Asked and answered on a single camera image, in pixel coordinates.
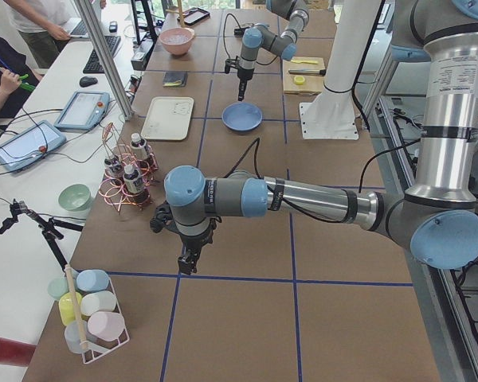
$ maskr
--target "blue tape grid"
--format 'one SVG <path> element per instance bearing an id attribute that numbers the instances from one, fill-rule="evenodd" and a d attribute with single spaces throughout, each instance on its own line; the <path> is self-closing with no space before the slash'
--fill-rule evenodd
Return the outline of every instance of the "blue tape grid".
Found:
<path id="1" fill-rule="evenodd" d="M 221 16 L 219 29 L 221 31 L 223 19 L 225 14 Z M 277 20 L 278 23 L 278 31 L 280 31 L 280 19 Z M 214 35 L 201 35 L 203 37 L 216 37 Z M 223 71 L 216 71 L 216 58 L 217 52 L 219 49 L 221 35 L 218 36 L 217 43 L 216 43 L 216 51 L 214 53 L 214 66 L 213 71 L 194 71 L 193 73 L 209 73 L 209 74 L 217 74 L 223 73 Z M 333 40 L 333 37 L 301 37 L 301 39 L 308 39 L 308 40 Z M 283 80 L 283 72 L 282 72 L 282 64 L 279 62 L 280 65 L 280 72 L 278 73 L 270 73 L 270 72 L 258 72 L 261 75 L 268 75 L 268 76 L 280 76 Z M 165 72 L 165 70 L 157 70 L 157 69 L 150 69 L 147 70 L 148 72 Z M 199 149 L 198 149 L 198 158 L 196 166 L 200 166 L 200 161 L 202 158 L 202 151 L 203 151 L 203 144 L 205 141 L 206 136 L 206 124 L 208 120 L 216 120 L 220 119 L 217 117 L 208 117 L 209 108 L 210 108 L 210 99 L 212 96 L 213 91 L 213 81 L 211 79 L 210 86 L 208 89 L 207 95 L 207 105 L 206 105 L 206 113 L 205 116 L 192 118 L 192 119 L 203 119 L 203 129 L 202 129 L 202 136 L 200 139 Z M 281 95 L 282 104 L 285 105 L 285 97 L 284 93 Z M 269 122 L 282 122 L 284 124 L 284 142 L 288 144 L 288 131 L 287 131 L 287 123 L 298 123 L 298 119 L 286 119 L 285 108 L 282 107 L 283 111 L 283 119 L 265 119 L 265 121 Z M 140 118 L 146 118 L 145 115 L 139 115 Z M 287 170 L 287 179 L 290 179 L 289 170 Z M 357 185 L 327 185 L 327 187 L 336 188 L 336 189 L 357 189 Z M 372 190 L 384 190 L 385 188 L 382 186 L 374 186 L 374 187 L 363 187 L 364 189 L 372 189 Z M 298 305 L 298 293 L 297 287 L 298 284 L 314 284 L 314 285 L 340 285 L 340 286 L 363 286 L 363 287 L 413 287 L 412 283 L 379 283 L 379 282 L 361 282 L 361 281 L 343 281 L 343 280 L 306 280 L 306 279 L 298 279 L 297 278 L 297 268 L 296 268 L 296 239 L 294 237 L 294 222 L 292 218 L 292 214 L 288 215 L 289 218 L 289 227 L 290 227 L 290 242 L 291 242 L 291 255 L 292 255 L 292 278 L 291 279 L 270 279 L 270 278 L 254 278 L 254 277 L 233 277 L 233 276 L 212 276 L 212 275 L 182 275 L 178 274 L 159 274 L 159 273 L 143 273 L 143 272 L 116 272 L 116 271 L 109 271 L 108 274 L 115 275 L 115 276 L 138 276 L 138 277 L 152 277 L 152 278 L 169 278 L 169 279 L 176 279 L 175 284 L 175 291 L 174 297 L 172 301 L 172 308 L 170 313 L 170 324 L 168 327 L 168 334 L 167 334 L 167 341 L 165 344 L 165 352 L 163 356 L 163 366 L 161 370 L 161 374 L 159 377 L 159 382 L 164 382 L 166 371 L 167 371 L 167 361 L 170 352 L 170 341 L 172 337 L 172 330 L 174 324 L 174 317 L 177 311 L 177 300 L 178 300 L 178 292 L 180 283 L 183 279 L 194 279 L 194 280 L 221 280 L 221 281 L 234 281 L 234 282 L 255 282 L 255 283 L 291 283 L 292 290 L 294 295 L 294 318 L 295 318 L 295 331 L 296 331 L 296 353 L 297 353 L 297 369 L 298 369 L 298 381 L 303 382 L 303 364 L 302 364 L 302 357 L 301 357 L 301 343 L 300 343 L 300 314 L 299 314 L 299 305 Z"/>

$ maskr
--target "person's hand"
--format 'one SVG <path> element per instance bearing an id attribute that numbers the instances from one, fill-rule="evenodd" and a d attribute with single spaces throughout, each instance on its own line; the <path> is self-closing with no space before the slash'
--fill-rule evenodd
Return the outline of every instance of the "person's hand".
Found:
<path id="1" fill-rule="evenodd" d="M 19 75 L 7 69 L 0 78 L 0 89 L 6 94 L 14 92 L 21 84 L 22 81 L 19 79 Z"/>
<path id="2" fill-rule="evenodd" d="M 69 33 L 67 33 L 64 28 L 62 28 L 60 25 L 53 23 L 50 24 L 48 28 L 46 28 L 46 32 L 48 32 L 49 35 L 55 40 L 59 41 L 67 41 L 71 38 L 71 36 L 69 36 Z"/>

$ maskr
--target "red cylinder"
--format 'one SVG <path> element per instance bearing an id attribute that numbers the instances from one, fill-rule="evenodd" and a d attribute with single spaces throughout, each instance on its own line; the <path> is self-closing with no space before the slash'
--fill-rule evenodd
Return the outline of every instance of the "red cylinder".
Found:
<path id="1" fill-rule="evenodd" d="M 0 364 L 28 366 L 36 345 L 0 338 Z"/>

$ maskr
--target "person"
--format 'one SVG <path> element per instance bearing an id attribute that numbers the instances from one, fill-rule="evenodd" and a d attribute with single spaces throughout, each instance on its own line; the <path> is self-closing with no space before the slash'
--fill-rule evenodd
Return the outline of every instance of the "person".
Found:
<path id="1" fill-rule="evenodd" d="M 19 88 L 22 84 L 19 76 L 28 74 L 25 81 L 34 86 L 39 84 L 41 76 L 26 65 L 25 55 L 16 52 L 1 37 L 0 67 L 0 119 L 10 119 L 20 111 L 31 94 Z"/>
<path id="2" fill-rule="evenodd" d="M 101 8 L 106 0 L 100 1 Z M 4 0 L 11 23 L 29 46 L 39 68 L 49 68 L 71 38 L 61 27 L 70 19 L 67 0 Z"/>

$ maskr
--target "computer mouse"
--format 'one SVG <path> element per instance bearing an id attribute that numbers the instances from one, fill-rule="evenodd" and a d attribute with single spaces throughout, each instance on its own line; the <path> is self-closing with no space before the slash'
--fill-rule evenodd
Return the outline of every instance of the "computer mouse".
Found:
<path id="1" fill-rule="evenodd" d="M 80 78 L 80 86 L 86 88 L 87 86 L 97 84 L 97 78 L 92 76 L 85 76 Z"/>

